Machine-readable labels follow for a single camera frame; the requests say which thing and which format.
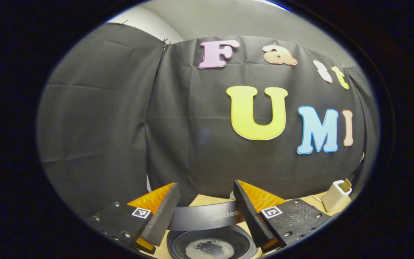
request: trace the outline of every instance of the foam letter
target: foam letter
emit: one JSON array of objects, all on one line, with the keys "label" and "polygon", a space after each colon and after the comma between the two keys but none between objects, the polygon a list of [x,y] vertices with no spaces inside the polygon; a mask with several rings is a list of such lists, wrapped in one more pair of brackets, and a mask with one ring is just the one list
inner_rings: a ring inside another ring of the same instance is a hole
[{"label": "foam letter", "polygon": [[340,69],[336,66],[332,67],[332,71],[335,72],[336,77],[338,77],[338,81],[340,81],[341,86],[348,90],[349,85],[345,82],[345,74],[343,74],[343,72],[341,72]]},{"label": "foam letter", "polygon": [[314,138],[317,152],[322,149],[325,140],[327,140],[325,146],[323,146],[325,152],[338,150],[336,144],[338,112],[336,110],[327,110],[323,124],[313,107],[301,106],[298,108],[298,113],[303,117],[303,140],[301,146],[297,149],[298,154],[310,154],[312,152],[314,149],[311,145],[312,138]]},{"label": "foam letter", "polygon": [[232,86],[226,90],[231,96],[231,123],[237,134],[250,140],[270,140],[279,136],[285,128],[285,102],[287,91],[279,87],[268,87],[264,92],[271,97],[272,121],[258,125],[253,120],[253,97],[255,87]]},{"label": "foam letter", "polygon": [[346,121],[346,137],[344,141],[344,146],[352,146],[354,139],[352,138],[352,112],[350,110],[344,110],[343,116]]},{"label": "foam letter", "polygon": [[204,61],[199,64],[199,68],[214,68],[226,66],[226,61],[221,60],[220,55],[229,59],[233,56],[231,46],[238,47],[239,43],[235,40],[204,41],[201,46],[204,46]]},{"label": "foam letter", "polygon": [[317,67],[317,72],[319,72],[319,75],[322,77],[323,80],[332,83],[332,77],[330,76],[330,74],[327,71],[327,68],[320,63],[317,60],[313,60],[312,63],[314,63],[314,65]]},{"label": "foam letter", "polygon": [[292,57],[289,50],[277,45],[268,45],[263,47],[264,59],[271,64],[287,64],[287,65],[296,65],[298,60]]}]

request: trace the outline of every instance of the white power adapter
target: white power adapter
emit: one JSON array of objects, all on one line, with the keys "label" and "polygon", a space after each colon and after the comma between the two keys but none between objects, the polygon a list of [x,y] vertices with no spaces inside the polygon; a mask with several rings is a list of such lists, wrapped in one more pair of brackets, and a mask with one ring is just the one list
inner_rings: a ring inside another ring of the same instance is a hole
[{"label": "white power adapter", "polygon": [[340,184],[343,182],[344,180],[333,182],[330,189],[328,189],[327,194],[322,197],[322,203],[327,212],[331,212],[332,210],[338,208],[341,204],[343,204],[343,202],[345,202],[349,194],[352,192],[352,188],[349,188],[347,192],[344,192],[341,189]]}]

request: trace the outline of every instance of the ceiling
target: ceiling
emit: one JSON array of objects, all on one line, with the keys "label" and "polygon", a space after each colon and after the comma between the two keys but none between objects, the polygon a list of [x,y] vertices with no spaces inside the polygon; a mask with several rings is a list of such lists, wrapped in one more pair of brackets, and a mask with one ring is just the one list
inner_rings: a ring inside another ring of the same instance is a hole
[{"label": "ceiling", "polygon": [[151,0],[140,7],[165,20],[185,40],[230,35],[266,37],[297,43],[346,67],[357,65],[317,26],[263,0]]}]

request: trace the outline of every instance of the black fabric backdrop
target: black fabric backdrop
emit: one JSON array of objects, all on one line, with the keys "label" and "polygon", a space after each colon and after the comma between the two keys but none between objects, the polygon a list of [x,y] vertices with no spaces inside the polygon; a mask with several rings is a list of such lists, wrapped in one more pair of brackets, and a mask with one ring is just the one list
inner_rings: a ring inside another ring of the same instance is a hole
[{"label": "black fabric backdrop", "polygon": [[[237,40],[240,47],[225,67],[199,69],[200,43],[214,40]],[[284,46],[298,64],[269,64],[261,49],[266,45]],[[333,83],[319,76],[313,60],[327,67]],[[341,65],[294,43],[253,36],[206,37],[163,49],[139,29],[107,23],[81,40],[47,83],[38,115],[41,159],[59,195],[83,217],[145,194],[146,172],[152,189],[179,182],[179,206],[197,194],[228,197],[235,179],[285,199],[326,191],[345,177],[355,189],[359,175],[367,175],[359,167],[365,145],[373,162],[379,118],[360,69]],[[349,90],[332,66],[345,74]],[[226,89],[237,85],[258,90],[258,124],[272,119],[264,89],[287,90],[280,136],[252,141],[234,131]],[[303,130],[298,108],[304,105],[321,120],[327,109],[338,111],[336,152],[297,154]],[[342,110],[353,113],[350,147],[343,146]]]}]

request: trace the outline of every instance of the white wall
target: white wall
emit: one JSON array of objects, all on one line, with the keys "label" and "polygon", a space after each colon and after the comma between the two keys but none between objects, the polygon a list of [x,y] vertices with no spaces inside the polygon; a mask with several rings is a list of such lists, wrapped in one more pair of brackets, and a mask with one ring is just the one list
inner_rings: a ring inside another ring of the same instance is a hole
[{"label": "white wall", "polygon": [[186,40],[207,36],[259,36],[297,43],[345,67],[357,65],[343,46],[320,28],[294,12],[261,0],[151,0],[140,6],[167,21]]},{"label": "white wall", "polygon": [[161,41],[168,38],[167,43],[184,41],[185,39],[170,26],[165,20],[153,13],[152,11],[136,6],[115,16],[109,23],[123,23],[142,31],[147,32],[160,39]]}]

